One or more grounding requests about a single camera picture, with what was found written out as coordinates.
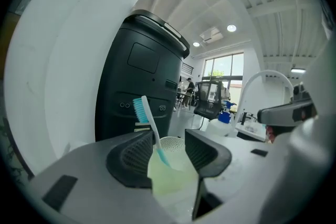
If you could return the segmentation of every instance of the toothbrush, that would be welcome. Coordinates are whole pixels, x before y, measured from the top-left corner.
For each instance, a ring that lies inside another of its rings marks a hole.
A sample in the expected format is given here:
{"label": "toothbrush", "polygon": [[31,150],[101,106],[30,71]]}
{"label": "toothbrush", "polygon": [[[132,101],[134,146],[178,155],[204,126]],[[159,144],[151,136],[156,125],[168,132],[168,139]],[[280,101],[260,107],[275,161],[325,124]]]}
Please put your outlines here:
{"label": "toothbrush", "polygon": [[166,156],[164,155],[164,152],[161,147],[158,128],[156,128],[151,109],[149,108],[147,97],[144,95],[141,98],[133,99],[133,105],[139,122],[140,123],[149,122],[151,124],[152,130],[155,135],[156,150],[160,156],[161,161],[163,161],[165,165],[170,167],[169,162]]}

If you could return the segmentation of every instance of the blue toothbrush bristles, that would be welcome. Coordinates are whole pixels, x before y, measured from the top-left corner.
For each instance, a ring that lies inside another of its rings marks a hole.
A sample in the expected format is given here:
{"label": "blue toothbrush bristles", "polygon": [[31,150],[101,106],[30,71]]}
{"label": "blue toothbrush bristles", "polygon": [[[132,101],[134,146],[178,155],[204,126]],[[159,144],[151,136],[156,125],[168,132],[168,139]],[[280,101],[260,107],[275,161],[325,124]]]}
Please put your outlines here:
{"label": "blue toothbrush bristles", "polygon": [[141,98],[133,99],[133,105],[134,105],[134,110],[135,110],[135,113],[138,117],[139,122],[140,123],[149,122],[148,119],[147,119],[147,116],[146,116],[145,109],[143,107]]}

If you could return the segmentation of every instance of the window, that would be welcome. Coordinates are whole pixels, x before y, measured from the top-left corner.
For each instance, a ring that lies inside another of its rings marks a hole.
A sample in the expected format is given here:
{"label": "window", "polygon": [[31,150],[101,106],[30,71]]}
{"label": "window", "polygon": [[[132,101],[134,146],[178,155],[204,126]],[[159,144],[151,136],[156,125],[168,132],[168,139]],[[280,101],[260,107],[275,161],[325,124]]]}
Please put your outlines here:
{"label": "window", "polygon": [[244,54],[235,54],[205,61],[202,81],[221,81],[230,91],[231,102],[239,103],[243,84]]}

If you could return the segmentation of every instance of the mesh chair back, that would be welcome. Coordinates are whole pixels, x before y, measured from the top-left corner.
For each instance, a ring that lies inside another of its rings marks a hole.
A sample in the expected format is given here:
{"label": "mesh chair back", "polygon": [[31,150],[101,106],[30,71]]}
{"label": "mesh chair back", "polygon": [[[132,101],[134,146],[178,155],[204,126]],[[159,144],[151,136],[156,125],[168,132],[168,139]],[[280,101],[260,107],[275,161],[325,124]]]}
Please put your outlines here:
{"label": "mesh chair back", "polygon": [[194,113],[213,120],[218,117],[222,109],[221,104],[221,82],[203,81],[197,84],[198,102]]}

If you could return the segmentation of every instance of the ceiling light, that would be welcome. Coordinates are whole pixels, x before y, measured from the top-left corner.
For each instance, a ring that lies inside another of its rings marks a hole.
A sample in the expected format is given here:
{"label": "ceiling light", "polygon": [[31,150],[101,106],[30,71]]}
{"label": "ceiling light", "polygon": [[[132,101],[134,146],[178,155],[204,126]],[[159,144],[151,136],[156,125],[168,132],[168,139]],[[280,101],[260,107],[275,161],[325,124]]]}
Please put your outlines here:
{"label": "ceiling light", "polygon": [[227,27],[227,30],[228,30],[229,32],[234,32],[234,31],[237,30],[237,27],[236,27],[235,25],[229,25],[229,26]]}
{"label": "ceiling light", "polygon": [[292,68],[291,71],[293,73],[305,73],[305,69],[302,69],[302,68]]}

